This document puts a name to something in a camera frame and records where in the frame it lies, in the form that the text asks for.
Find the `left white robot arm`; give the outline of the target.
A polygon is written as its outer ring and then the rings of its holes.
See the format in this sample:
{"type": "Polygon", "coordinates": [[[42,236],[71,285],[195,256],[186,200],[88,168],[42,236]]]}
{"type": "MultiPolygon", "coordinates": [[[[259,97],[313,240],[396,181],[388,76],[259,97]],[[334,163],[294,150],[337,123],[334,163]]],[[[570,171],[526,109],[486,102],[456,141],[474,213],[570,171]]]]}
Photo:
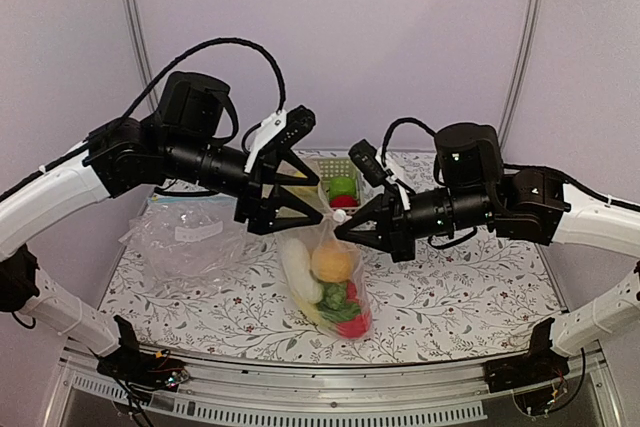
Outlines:
{"type": "Polygon", "coordinates": [[[28,241],[69,215],[141,185],[196,184],[236,201],[234,218],[256,235],[320,223],[322,216],[292,193],[318,176],[294,153],[315,126],[299,106],[262,121],[249,151],[217,135],[236,117],[229,86],[199,73],[172,73],[157,109],[144,119],[114,120],[91,132],[59,165],[1,199],[1,308],[49,325],[87,347],[97,370],[124,385],[175,390],[189,375],[167,352],[140,350],[132,325],[106,317],[59,286],[28,250],[28,241]]]}

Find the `pink zip top bag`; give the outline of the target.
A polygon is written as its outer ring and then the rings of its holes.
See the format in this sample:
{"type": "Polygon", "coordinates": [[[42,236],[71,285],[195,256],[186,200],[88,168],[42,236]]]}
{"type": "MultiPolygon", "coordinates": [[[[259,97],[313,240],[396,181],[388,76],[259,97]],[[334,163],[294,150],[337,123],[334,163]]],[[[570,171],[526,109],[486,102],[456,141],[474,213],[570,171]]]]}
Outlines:
{"type": "Polygon", "coordinates": [[[351,219],[345,207],[333,208],[323,189],[296,186],[294,195],[322,215],[317,225],[275,234],[281,268],[291,297],[320,329],[343,339],[369,333],[372,313],[358,246],[341,241],[334,229],[351,219]]]}

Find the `orange toy fruit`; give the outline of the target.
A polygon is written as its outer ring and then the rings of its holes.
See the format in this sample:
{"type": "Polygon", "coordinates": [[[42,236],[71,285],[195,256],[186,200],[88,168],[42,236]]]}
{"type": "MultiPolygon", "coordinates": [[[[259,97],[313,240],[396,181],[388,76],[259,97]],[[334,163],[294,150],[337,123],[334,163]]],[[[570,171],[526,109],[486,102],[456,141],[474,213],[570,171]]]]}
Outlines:
{"type": "Polygon", "coordinates": [[[352,254],[350,248],[344,242],[325,242],[319,245],[312,253],[312,273],[322,282],[345,282],[351,278],[353,269],[352,254]]]}

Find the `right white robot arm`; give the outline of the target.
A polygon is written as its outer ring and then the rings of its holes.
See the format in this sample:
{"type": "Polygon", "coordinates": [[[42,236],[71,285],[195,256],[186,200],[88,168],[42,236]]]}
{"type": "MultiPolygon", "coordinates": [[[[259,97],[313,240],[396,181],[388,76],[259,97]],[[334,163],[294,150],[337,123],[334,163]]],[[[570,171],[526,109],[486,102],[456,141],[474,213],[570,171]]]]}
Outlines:
{"type": "MultiPolygon", "coordinates": [[[[392,166],[387,148],[362,140],[349,157],[372,187],[384,190],[338,225],[335,236],[391,255],[414,259],[415,243],[456,232],[473,237],[484,226],[501,238],[538,245],[575,244],[639,254],[639,207],[600,194],[550,167],[503,162],[490,125],[456,123],[429,129],[436,148],[437,188],[421,193],[407,186],[392,166]]],[[[639,318],[639,272],[573,312],[535,325],[521,355],[483,366],[490,392],[550,381],[569,372],[568,360],[593,341],[622,331],[639,318]]]]}

